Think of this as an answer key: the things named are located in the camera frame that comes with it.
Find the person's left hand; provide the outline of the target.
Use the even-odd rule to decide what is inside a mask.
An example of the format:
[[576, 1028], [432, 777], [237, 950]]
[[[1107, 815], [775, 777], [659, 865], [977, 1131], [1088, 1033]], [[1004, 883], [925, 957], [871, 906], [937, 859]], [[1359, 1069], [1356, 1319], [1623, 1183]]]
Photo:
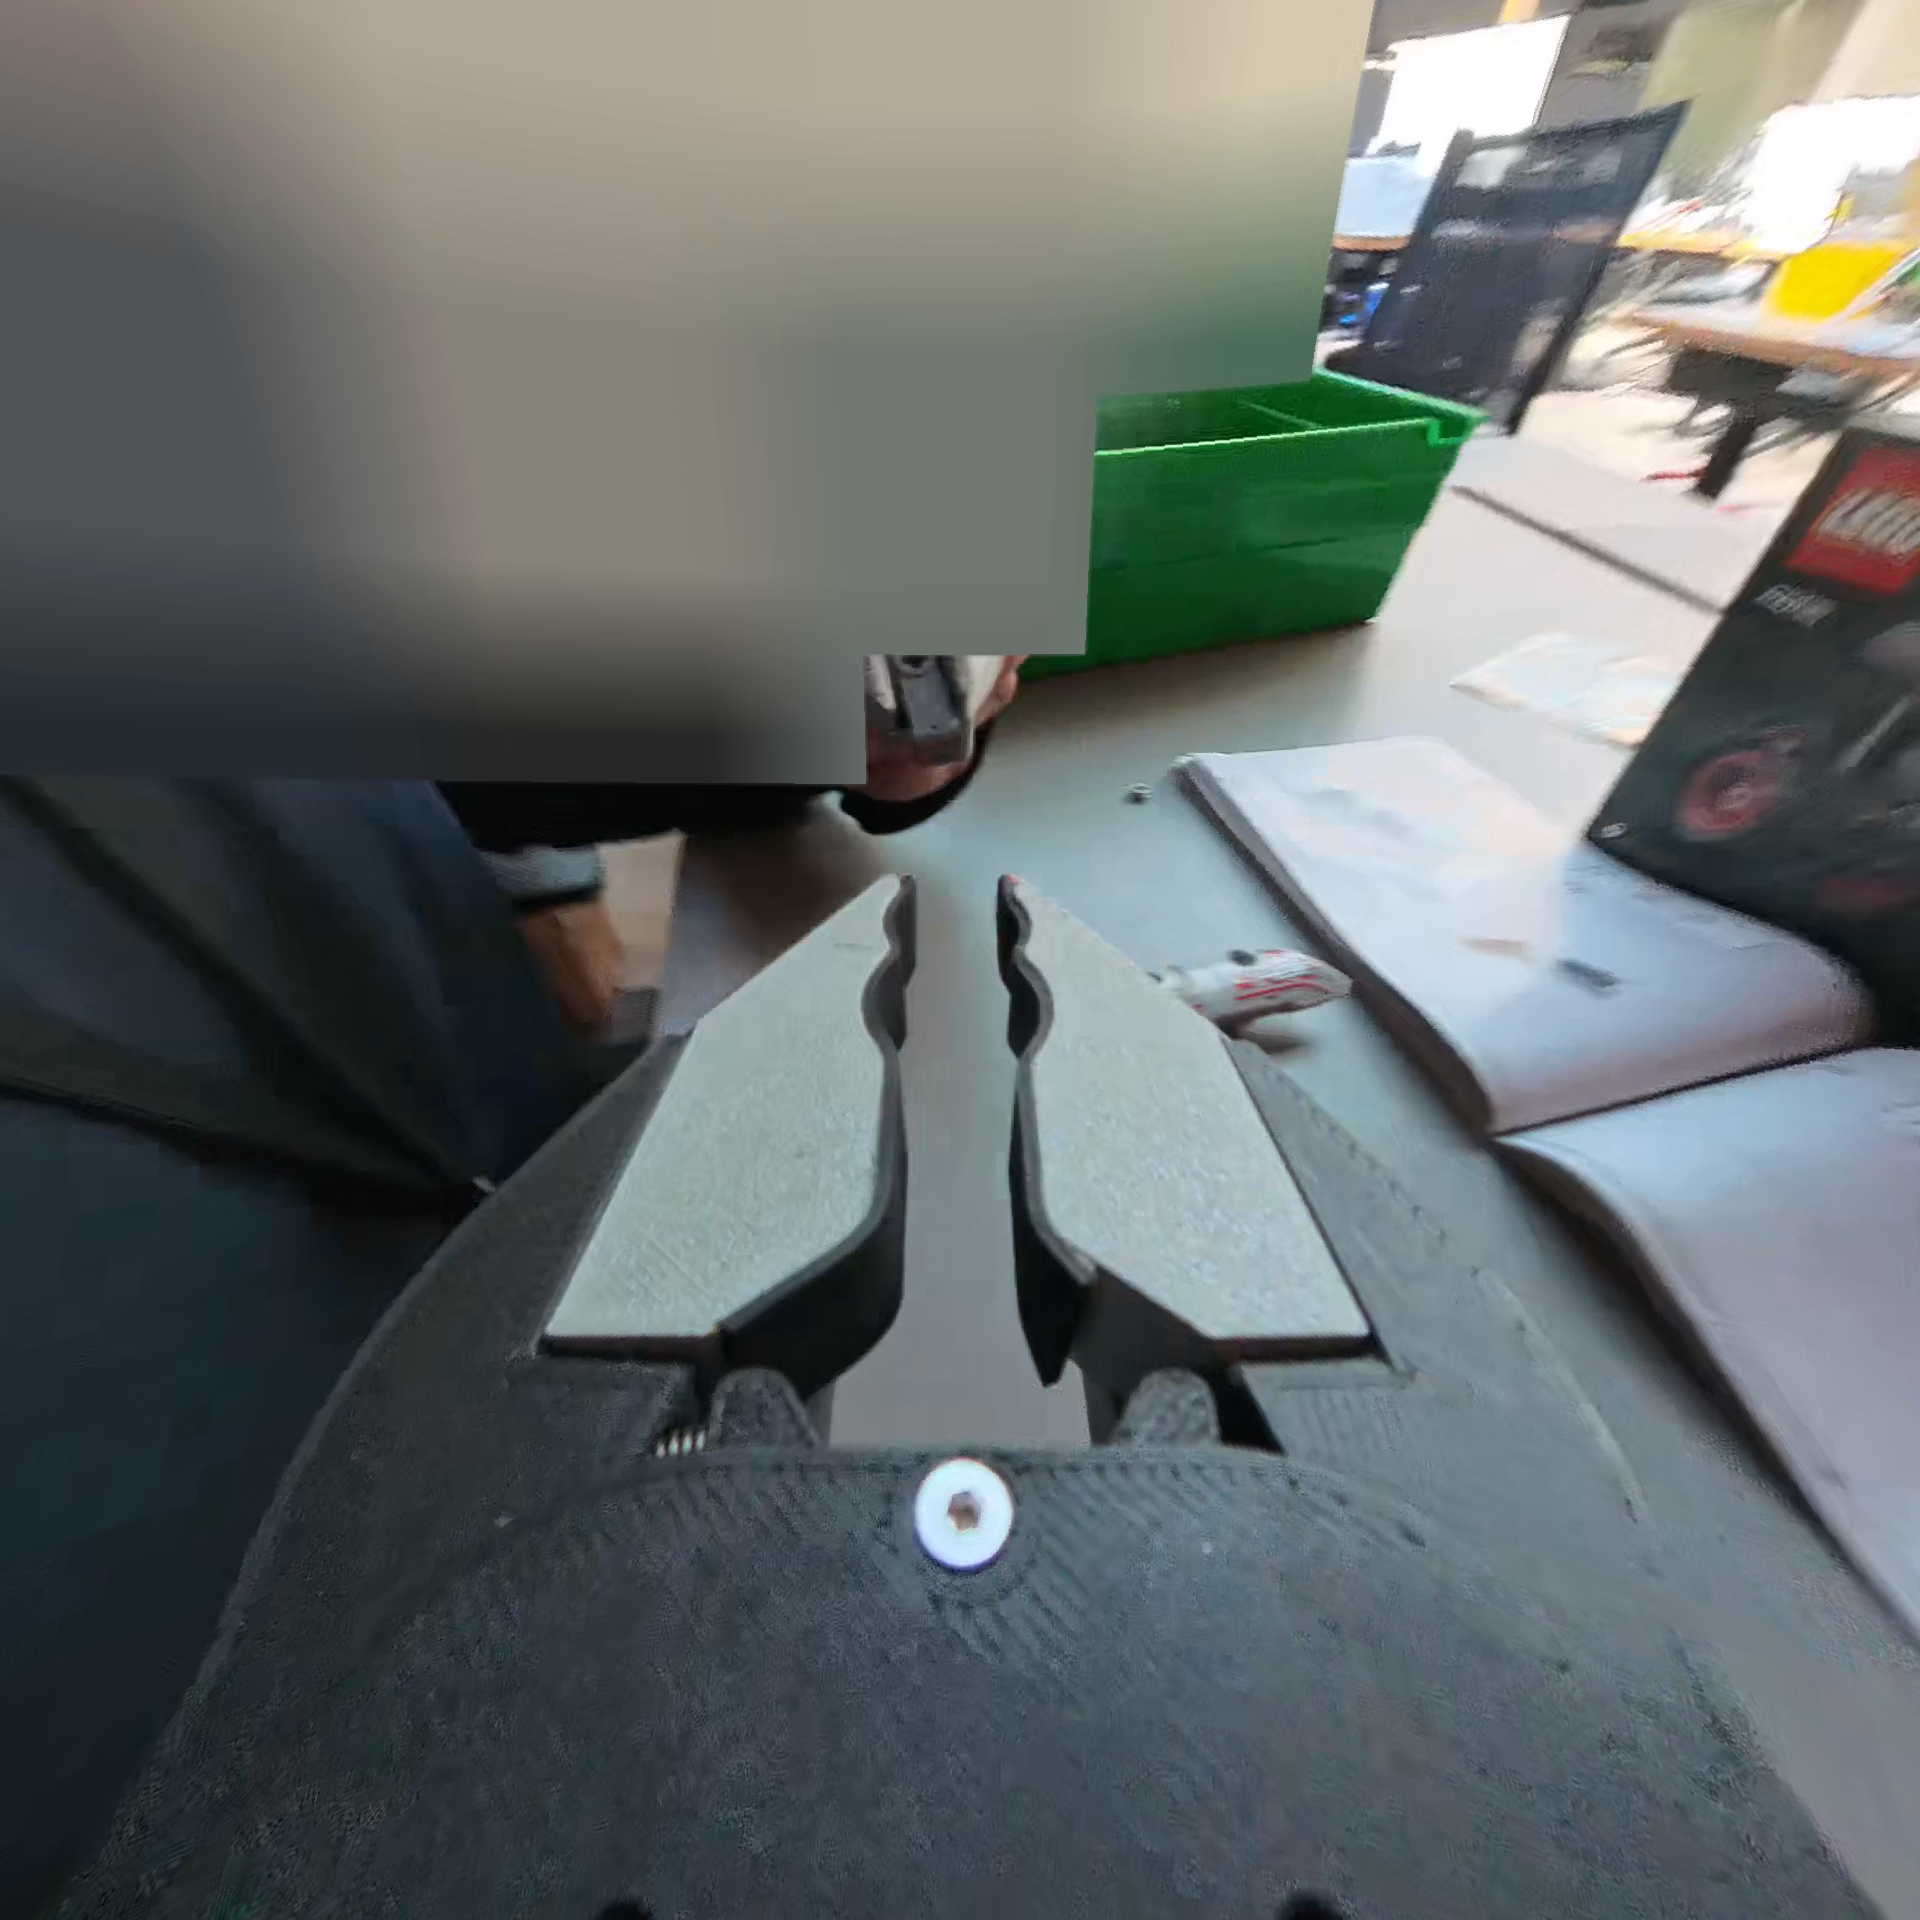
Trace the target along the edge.
[[933, 763], [915, 754], [893, 722], [871, 724], [868, 777], [858, 789], [864, 799], [893, 807], [949, 799], [953, 789], [973, 774], [986, 756], [988, 733], [1020, 692], [1020, 668], [1024, 659], [992, 657], [989, 663], [1000, 673], [992, 689], [977, 699], [971, 756], [967, 762]]

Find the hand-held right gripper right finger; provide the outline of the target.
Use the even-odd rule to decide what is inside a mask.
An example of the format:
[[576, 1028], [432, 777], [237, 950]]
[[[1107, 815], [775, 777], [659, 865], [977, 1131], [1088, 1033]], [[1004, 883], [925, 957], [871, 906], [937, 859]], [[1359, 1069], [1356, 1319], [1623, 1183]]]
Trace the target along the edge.
[[1015, 1295], [1040, 1379], [1354, 1361], [1375, 1324], [1225, 1036], [1028, 879], [996, 889]]

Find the white instruction booklet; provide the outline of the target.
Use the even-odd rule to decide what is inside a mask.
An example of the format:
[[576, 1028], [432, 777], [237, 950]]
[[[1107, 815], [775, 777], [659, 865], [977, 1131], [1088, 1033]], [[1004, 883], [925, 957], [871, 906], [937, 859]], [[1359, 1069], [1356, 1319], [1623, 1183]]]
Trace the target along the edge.
[[1613, 1243], [1915, 1628], [1917, 1063], [1869, 1044], [1858, 979], [1434, 739], [1175, 769], [1464, 1119]]

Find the black equipment rack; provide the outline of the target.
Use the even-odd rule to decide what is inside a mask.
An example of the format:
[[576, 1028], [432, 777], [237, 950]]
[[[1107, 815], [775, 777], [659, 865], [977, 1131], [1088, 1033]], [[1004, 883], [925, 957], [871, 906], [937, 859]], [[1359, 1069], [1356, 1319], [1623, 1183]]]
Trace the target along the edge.
[[1329, 367], [1513, 437], [1554, 381], [1692, 102], [1456, 134], [1371, 316]]

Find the wooden workbench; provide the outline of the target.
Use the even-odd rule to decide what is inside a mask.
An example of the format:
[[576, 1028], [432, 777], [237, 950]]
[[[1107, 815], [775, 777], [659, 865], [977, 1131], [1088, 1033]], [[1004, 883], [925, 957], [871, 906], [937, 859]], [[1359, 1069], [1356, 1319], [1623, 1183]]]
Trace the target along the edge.
[[1668, 351], [1668, 394], [1716, 419], [1692, 483], [1707, 500], [1729, 490], [1765, 428], [1839, 435], [1915, 394], [1915, 327], [1778, 319], [1757, 303], [1647, 303], [1623, 323]]

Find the black lego set box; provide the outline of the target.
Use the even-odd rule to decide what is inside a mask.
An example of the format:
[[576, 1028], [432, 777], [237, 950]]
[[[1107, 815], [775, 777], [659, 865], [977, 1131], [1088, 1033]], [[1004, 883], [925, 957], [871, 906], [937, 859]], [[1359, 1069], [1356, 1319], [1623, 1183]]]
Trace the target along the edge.
[[1917, 437], [1845, 428], [1588, 842], [1858, 974], [1917, 1033]]

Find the yellow plastic bin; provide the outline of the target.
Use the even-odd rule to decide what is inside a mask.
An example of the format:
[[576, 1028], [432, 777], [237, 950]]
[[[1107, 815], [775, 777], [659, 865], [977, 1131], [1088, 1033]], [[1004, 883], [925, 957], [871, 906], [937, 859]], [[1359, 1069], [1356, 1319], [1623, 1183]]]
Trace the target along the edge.
[[1915, 252], [1915, 233], [1834, 238], [1791, 255], [1767, 282], [1763, 314], [1820, 325], [1867, 300]]

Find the green plastic bin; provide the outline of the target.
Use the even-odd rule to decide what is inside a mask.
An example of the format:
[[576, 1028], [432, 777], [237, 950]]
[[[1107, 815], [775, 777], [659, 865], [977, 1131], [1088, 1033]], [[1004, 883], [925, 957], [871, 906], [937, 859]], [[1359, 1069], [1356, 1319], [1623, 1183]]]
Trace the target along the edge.
[[1375, 620], [1482, 411], [1336, 370], [1097, 404], [1087, 649], [1130, 666]]

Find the clear plastic bag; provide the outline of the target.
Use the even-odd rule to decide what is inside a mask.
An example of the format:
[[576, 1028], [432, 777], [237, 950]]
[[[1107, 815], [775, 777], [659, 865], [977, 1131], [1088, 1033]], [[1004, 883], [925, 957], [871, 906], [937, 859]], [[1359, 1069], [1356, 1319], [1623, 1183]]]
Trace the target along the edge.
[[1543, 634], [1468, 668], [1452, 691], [1600, 745], [1637, 749], [1680, 678], [1672, 660], [1609, 639]]

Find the person's dark clothing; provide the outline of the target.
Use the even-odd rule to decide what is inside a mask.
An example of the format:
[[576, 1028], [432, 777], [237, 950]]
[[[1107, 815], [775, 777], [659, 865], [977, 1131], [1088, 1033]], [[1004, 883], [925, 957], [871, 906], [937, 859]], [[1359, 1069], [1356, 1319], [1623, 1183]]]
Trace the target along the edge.
[[276, 1483], [578, 1039], [432, 783], [5, 774], [5, 1916], [52, 1916]]

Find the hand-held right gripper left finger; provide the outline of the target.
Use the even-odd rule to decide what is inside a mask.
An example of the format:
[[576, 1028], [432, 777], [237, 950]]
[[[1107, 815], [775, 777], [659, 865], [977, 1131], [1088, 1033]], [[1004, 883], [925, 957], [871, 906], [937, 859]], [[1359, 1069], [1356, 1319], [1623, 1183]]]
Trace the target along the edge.
[[544, 1348], [829, 1388], [903, 1299], [917, 885], [882, 877], [687, 1033]]

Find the white red printed lego piece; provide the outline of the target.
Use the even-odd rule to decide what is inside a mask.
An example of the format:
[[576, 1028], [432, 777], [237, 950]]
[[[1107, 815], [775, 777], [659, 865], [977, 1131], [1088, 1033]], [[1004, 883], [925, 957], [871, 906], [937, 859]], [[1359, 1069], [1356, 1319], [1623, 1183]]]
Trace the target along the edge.
[[1337, 967], [1295, 948], [1235, 948], [1215, 962], [1156, 967], [1148, 977], [1223, 1033], [1304, 1014], [1354, 993]]

